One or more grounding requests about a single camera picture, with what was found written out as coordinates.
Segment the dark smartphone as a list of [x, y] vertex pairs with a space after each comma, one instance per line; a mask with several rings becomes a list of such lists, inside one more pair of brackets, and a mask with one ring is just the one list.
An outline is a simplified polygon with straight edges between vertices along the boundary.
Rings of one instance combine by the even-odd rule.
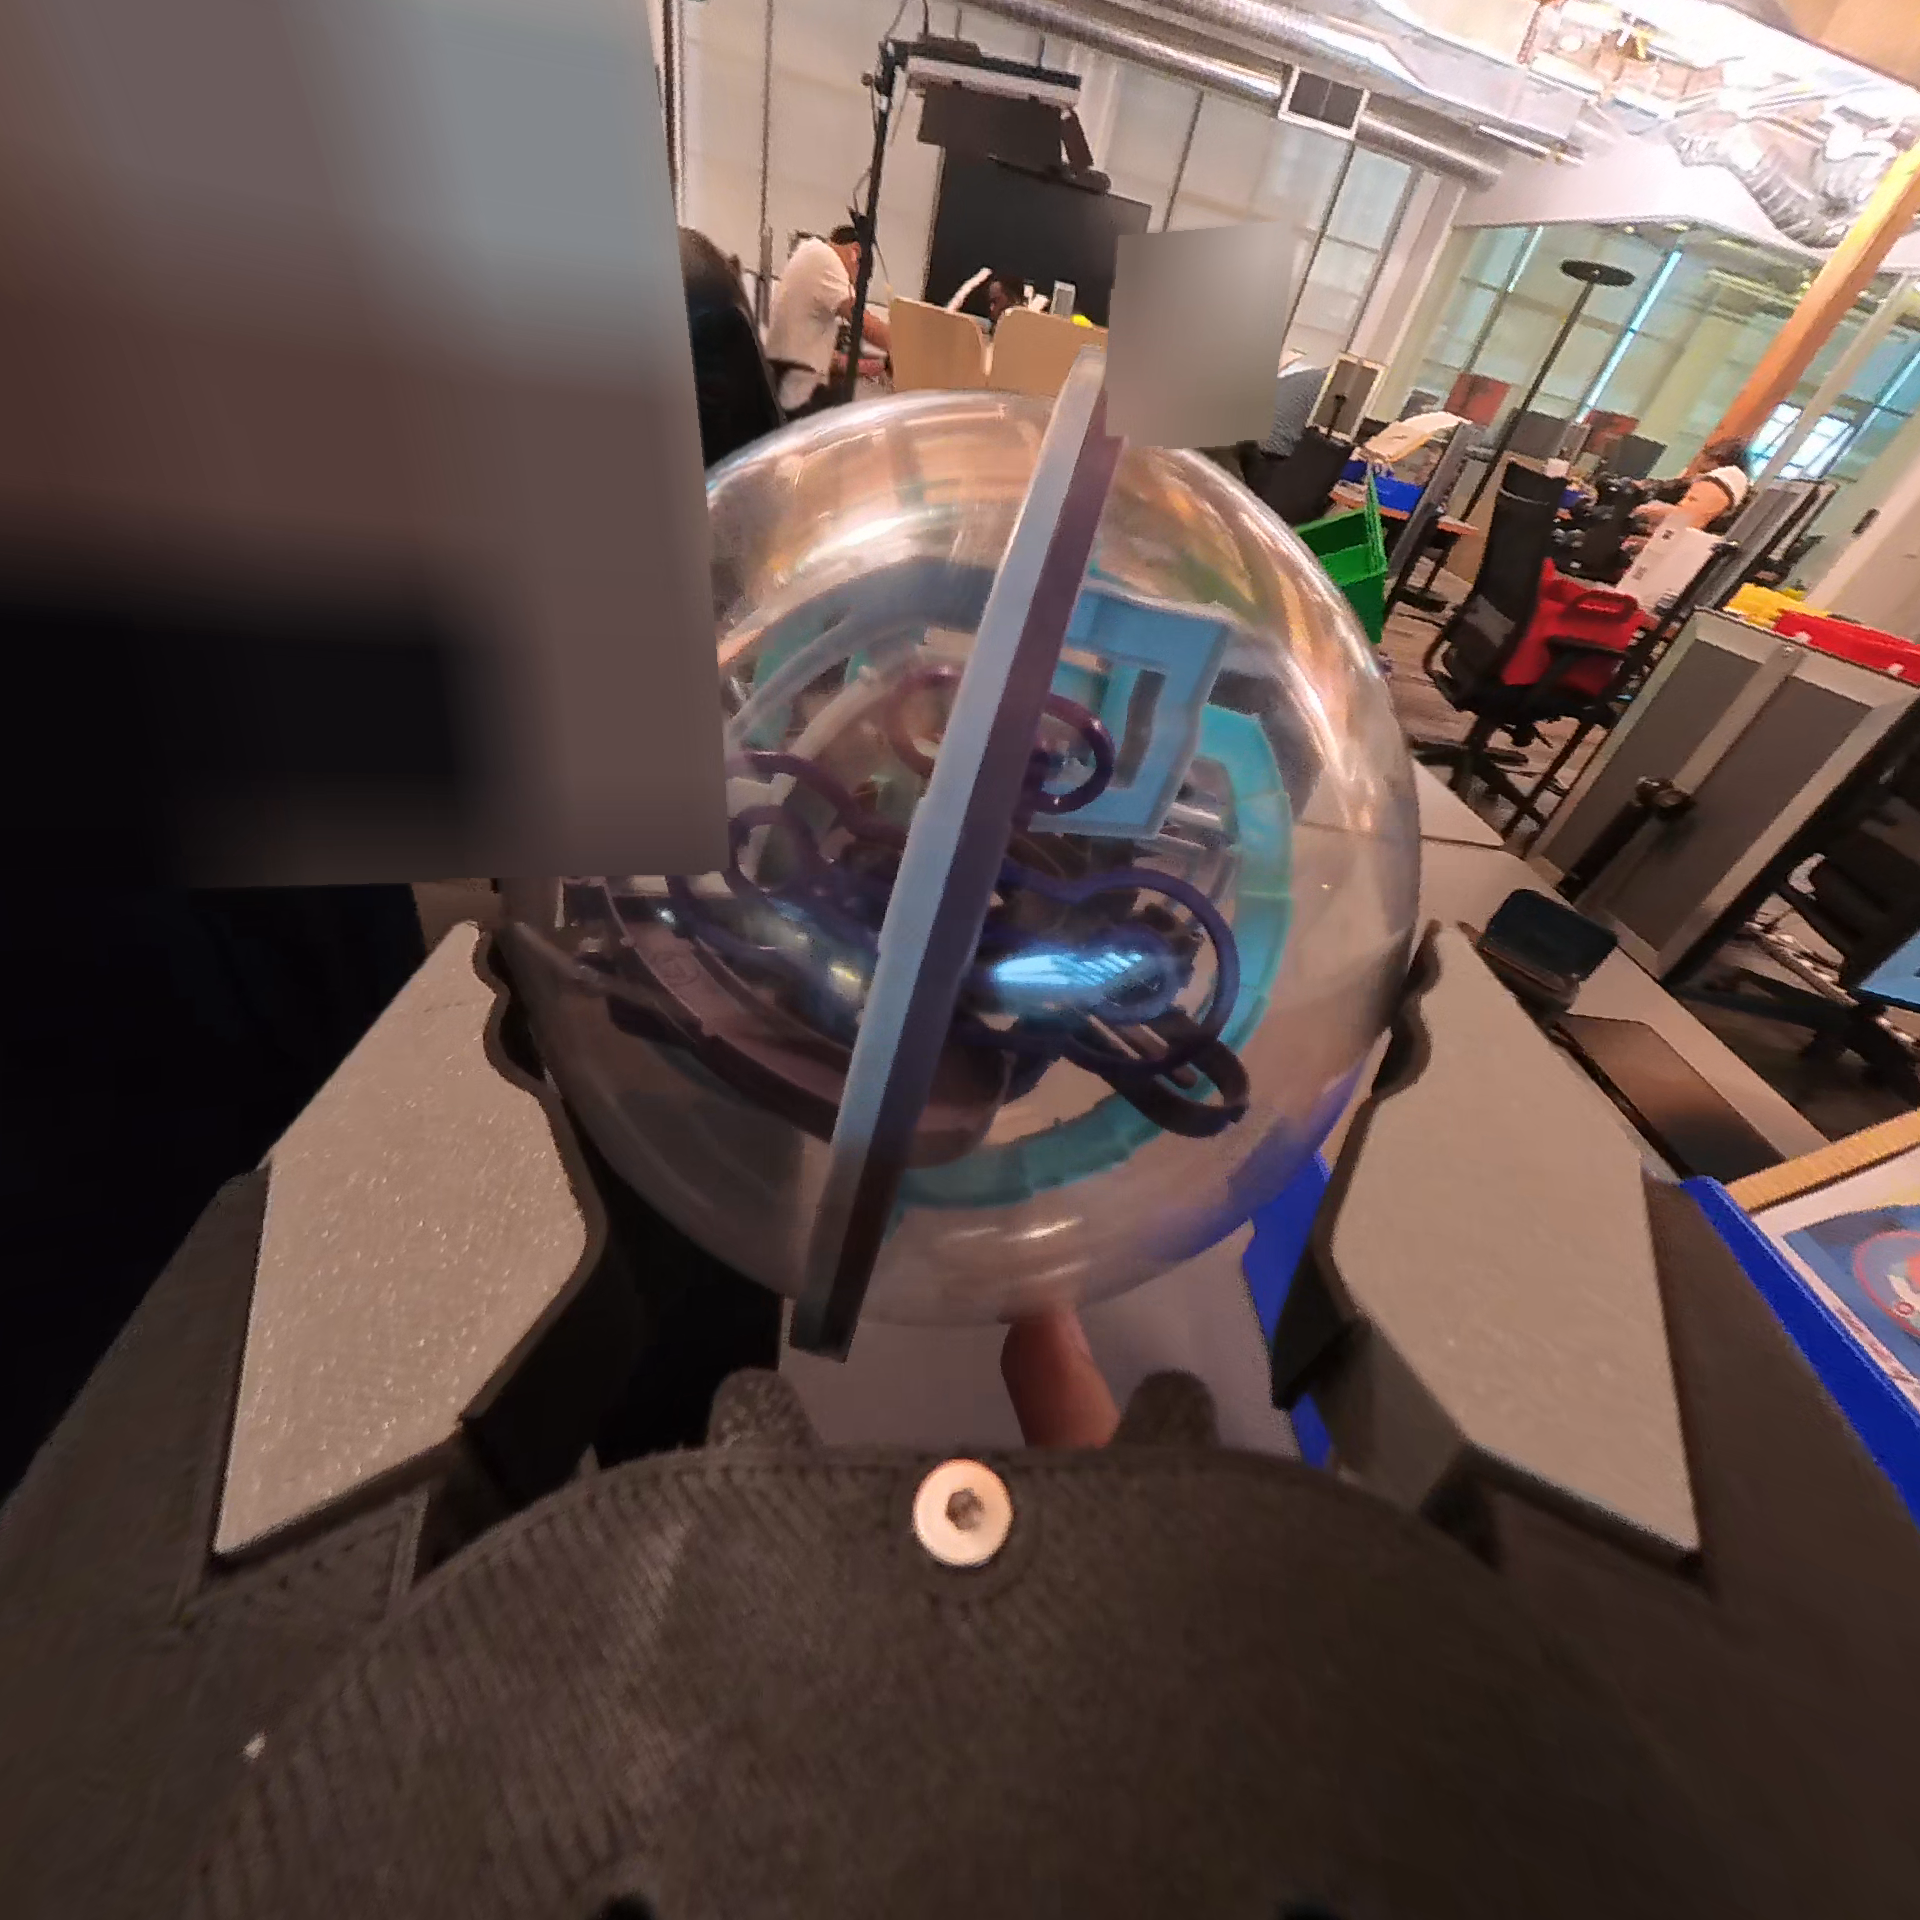
[[1518, 888], [1491, 912], [1473, 951], [1532, 1015], [1558, 1018], [1618, 951], [1620, 936], [1569, 902]]

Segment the blue printed box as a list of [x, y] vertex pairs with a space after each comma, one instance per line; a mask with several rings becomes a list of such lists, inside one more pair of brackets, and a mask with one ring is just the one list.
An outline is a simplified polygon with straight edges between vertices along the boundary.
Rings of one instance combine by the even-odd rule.
[[1916, 1513], [1917, 1116], [1681, 1189]]

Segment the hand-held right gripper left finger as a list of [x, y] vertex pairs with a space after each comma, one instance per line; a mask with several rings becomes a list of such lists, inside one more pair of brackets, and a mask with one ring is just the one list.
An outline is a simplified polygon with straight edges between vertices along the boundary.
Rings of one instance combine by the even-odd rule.
[[212, 1555], [251, 1562], [453, 1465], [608, 1251], [540, 1075], [455, 922], [273, 1142]]

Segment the grey metal cabinet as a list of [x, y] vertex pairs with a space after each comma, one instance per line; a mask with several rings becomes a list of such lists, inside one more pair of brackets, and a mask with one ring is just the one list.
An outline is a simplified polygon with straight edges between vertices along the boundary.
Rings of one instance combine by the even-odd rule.
[[1675, 989], [1896, 772], [1916, 713], [1913, 667], [1693, 612], [1527, 857]]

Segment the transparent maze ball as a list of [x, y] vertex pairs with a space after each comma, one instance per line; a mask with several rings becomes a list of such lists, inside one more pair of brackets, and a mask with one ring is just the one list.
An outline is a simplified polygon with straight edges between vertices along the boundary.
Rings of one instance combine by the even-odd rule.
[[499, 956], [614, 1181], [790, 1308], [1116, 1298], [1314, 1161], [1415, 945], [1374, 649], [1205, 456], [923, 392], [708, 475], [723, 837], [506, 883]]

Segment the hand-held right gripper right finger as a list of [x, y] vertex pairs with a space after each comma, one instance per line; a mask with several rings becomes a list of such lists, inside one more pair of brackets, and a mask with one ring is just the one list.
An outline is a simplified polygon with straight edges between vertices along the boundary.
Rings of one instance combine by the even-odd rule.
[[1465, 1527], [1523, 1501], [1701, 1544], [1648, 1168], [1456, 925], [1428, 925], [1270, 1341], [1337, 1471]]

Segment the green plastic bin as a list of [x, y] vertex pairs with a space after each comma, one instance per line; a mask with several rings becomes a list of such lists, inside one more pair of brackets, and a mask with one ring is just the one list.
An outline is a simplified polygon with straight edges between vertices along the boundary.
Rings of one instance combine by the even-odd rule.
[[1379, 507], [1365, 497], [1357, 508], [1309, 521], [1293, 532], [1348, 602], [1365, 641], [1377, 647], [1387, 578]]

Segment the person's left hand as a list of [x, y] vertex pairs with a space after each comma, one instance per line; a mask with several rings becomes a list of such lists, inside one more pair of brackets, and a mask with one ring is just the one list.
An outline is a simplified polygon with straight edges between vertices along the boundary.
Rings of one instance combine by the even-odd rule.
[[999, 1377], [1024, 1448], [1085, 1453], [1114, 1441], [1119, 1409], [1076, 1311], [1047, 1308], [1009, 1323]]

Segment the red plastic bin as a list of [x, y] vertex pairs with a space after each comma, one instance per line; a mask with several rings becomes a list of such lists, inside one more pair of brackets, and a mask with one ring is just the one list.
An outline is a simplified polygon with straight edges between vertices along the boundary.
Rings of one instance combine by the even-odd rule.
[[1859, 624], [1858, 621], [1789, 606], [1780, 612], [1773, 628], [1807, 649], [1832, 658], [1894, 679], [1917, 688], [1917, 642]]

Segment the black office chair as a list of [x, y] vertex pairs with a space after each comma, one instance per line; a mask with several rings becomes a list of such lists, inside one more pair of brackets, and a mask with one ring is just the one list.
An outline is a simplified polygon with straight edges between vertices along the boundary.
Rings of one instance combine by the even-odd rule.
[[1415, 739], [1408, 746], [1415, 764], [1445, 768], [1458, 796], [1484, 788], [1506, 804], [1511, 831], [1544, 827], [1553, 772], [1545, 772], [1532, 788], [1520, 788], [1496, 751], [1496, 739], [1506, 736], [1510, 748], [1523, 757], [1544, 728], [1571, 723], [1575, 736], [1565, 742], [1571, 751], [1613, 710], [1635, 649], [1654, 626], [1642, 606], [1648, 624], [1618, 662], [1609, 693], [1597, 699], [1558, 701], [1544, 686], [1501, 685], [1506, 662], [1532, 618], [1544, 570], [1571, 577], [1552, 561], [1563, 492], [1562, 477], [1522, 462], [1501, 465], [1477, 570], [1422, 658], [1428, 682], [1447, 708], [1467, 720], [1467, 728], [1451, 740]]

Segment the black floor lamp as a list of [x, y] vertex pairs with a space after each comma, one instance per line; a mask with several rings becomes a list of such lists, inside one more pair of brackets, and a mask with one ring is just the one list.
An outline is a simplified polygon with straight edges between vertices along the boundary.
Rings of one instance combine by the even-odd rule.
[[1513, 405], [1507, 420], [1500, 429], [1498, 442], [1490, 450], [1490, 467], [1498, 469], [1500, 462], [1507, 456], [1516, 438], [1522, 430], [1523, 416], [1534, 410], [1542, 389], [1558, 364], [1562, 353], [1571, 342], [1571, 333], [1581, 323], [1596, 290], [1622, 290], [1629, 288], [1635, 282], [1635, 272], [1624, 268], [1616, 263], [1587, 256], [1565, 256], [1558, 263], [1558, 272], [1575, 286], [1575, 294], [1565, 315], [1562, 316], [1555, 333], [1552, 334], [1545, 353], [1540, 359], [1522, 398]]

